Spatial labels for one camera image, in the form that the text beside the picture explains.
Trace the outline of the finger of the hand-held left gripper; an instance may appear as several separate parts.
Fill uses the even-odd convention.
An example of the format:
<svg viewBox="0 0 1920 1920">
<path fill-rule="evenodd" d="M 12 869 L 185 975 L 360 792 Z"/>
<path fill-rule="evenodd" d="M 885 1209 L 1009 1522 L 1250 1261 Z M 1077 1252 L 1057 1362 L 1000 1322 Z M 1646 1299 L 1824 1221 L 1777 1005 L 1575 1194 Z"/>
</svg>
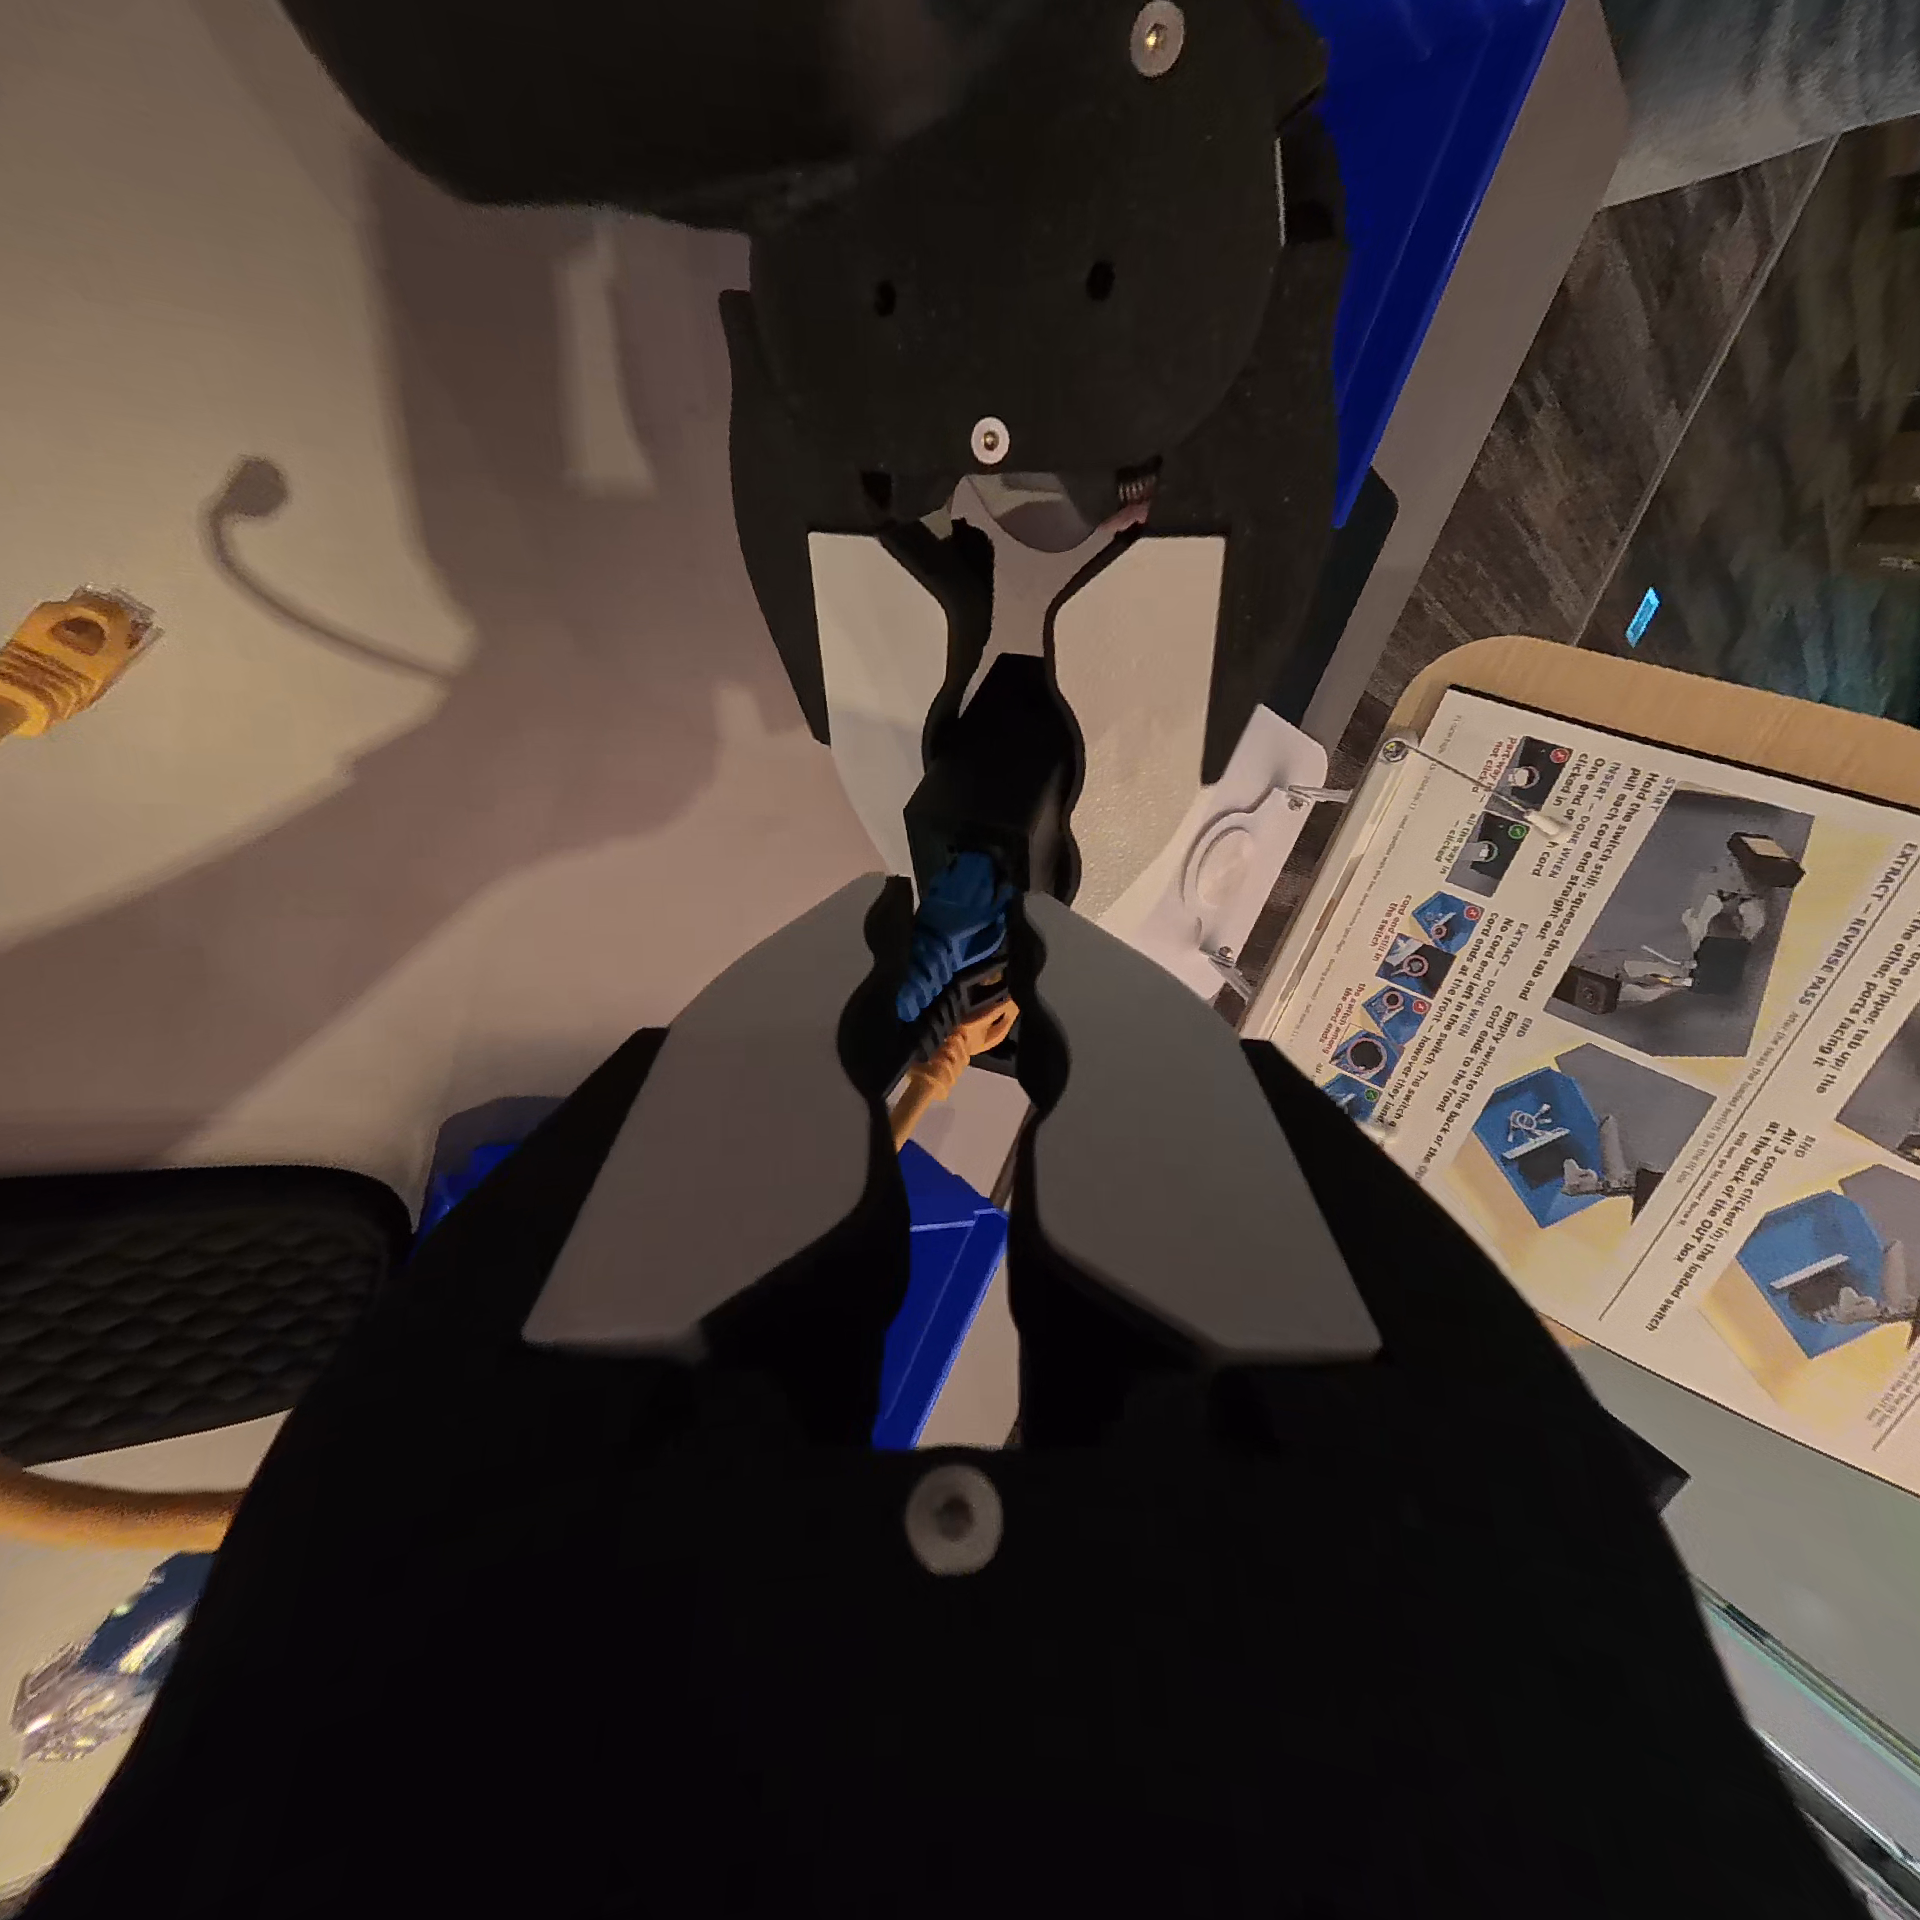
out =
<svg viewBox="0 0 1920 1920">
<path fill-rule="evenodd" d="M 1049 612 L 1046 659 L 1082 755 L 1071 908 L 1089 922 L 1148 873 L 1202 786 L 1225 552 L 1221 536 L 1130 528 Z"/>
<path fill-rule="evenodd" d="M 946 609 L 876 536 L 809 533 L 806 568 L 831 768 L 882 869 L 912 875 L 905 804 L 949 680 Z"/>
</svg>

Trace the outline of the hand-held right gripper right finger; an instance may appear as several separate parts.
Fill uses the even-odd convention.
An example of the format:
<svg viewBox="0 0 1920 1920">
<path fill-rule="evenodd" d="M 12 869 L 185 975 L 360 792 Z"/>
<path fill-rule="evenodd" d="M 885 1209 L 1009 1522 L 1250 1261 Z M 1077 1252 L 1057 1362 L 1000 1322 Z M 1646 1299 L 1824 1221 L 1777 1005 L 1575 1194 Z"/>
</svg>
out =
<svg viewBox="0 0 1920 1920">
<path fill-rule="evenodd" d="M 1372 1362 L 1382 1336 L 1234 1034 L 1066 905 L 1009 927 L 1009 1304 L 1025 1450 L 1103 1443 L 1141 1400 Z"/>
</svg>

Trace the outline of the black network switch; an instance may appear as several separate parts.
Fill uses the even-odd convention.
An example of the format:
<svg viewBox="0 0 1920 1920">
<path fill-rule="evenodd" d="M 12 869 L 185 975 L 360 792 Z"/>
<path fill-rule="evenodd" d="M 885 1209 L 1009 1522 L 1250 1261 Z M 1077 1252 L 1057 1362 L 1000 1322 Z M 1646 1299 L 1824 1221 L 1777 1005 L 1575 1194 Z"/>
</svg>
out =
<svg viewBox="0 0 1920 1920">
<path fill-rule="evenodd" d="M 1046 660 L 999 656 L 903 811 L 918 903 L 896 1018 L 913 1066 L 1008 1004 L 1014 903 L 1074 901 L 1080 860 L 1066 815 L 1080 775 L 1080 737 Z"/>
</svg>

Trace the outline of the instruction sheet board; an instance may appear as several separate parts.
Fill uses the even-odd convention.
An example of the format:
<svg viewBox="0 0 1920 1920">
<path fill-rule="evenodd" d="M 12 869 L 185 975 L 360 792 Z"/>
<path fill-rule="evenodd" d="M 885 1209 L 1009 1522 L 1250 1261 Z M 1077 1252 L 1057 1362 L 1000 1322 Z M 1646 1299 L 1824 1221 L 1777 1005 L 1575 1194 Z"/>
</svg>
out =
<svg viewBox="0 0 1920 1920">
<path fill-rule="evenodd" d="M 1246 1031 L 1540 1316 L 1916 1496 L 1916 727 L 1458 648 Z"/>
</svg>

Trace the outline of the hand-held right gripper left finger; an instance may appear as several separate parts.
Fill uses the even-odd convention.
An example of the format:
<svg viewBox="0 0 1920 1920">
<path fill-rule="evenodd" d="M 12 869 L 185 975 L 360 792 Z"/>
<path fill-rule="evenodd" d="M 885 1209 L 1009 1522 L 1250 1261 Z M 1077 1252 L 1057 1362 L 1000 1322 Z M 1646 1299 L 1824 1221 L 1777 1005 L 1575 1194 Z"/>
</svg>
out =
<svg viewBox="0 0 1920 1920">
<path fill-rule="evenodd" d="M 905 877 L 864 873 L 745 952 L 664 1028 L 520 1338 L 765 1385 L 864 1450 L 905 1300 L 887 1092 Z"/>
</svg>

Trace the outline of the blue plastic bin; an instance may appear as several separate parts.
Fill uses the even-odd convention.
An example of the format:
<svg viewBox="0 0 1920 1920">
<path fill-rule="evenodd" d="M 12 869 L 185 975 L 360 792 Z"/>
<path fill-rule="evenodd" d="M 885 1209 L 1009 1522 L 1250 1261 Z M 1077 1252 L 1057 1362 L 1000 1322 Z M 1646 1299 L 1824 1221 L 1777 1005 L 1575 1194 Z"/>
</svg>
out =
<svg viewBox="0 0 1920 1920">
<path fill-rule="evenodd" d="M 1302 2 L 1327 51 L 1319 117 L 1341 184 L 1335 507 L 1344 527 L 1560 2 Z"/>
<path fill-rule="evenodd" d="M 1006 1213 L 991 1200 L 1020 1127 L 1020 1092 L 972 1073 L 935 1103 L 903 1148 L 910 1275 L 882 1353 L 877 1450 L 913 1447 L 1004 1261 Z M 417 1236 L 556 1112 L 558 1095 L 502 1095 L 444 1117 L 424 1172 Z"/>
</svg>

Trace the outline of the white board stand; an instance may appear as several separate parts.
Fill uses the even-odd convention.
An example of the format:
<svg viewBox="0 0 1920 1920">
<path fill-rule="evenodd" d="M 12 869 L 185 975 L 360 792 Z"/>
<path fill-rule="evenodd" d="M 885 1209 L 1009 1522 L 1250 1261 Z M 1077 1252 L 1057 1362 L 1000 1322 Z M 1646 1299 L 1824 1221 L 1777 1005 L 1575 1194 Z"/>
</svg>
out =
<svg viewBox="0 0 1920 1920">
<path fill-rule="evenodd" d="M 1356 786 L 1356 775 L 1332 780 L 1319 741 L 1258 704 L 1221 777 L 1095 923 L 1199 1002 L 1250 1002 L 1256 969 L 1242 952 L 1264 905 L 1308 825 L 1344 810 Z"/>
</svg>

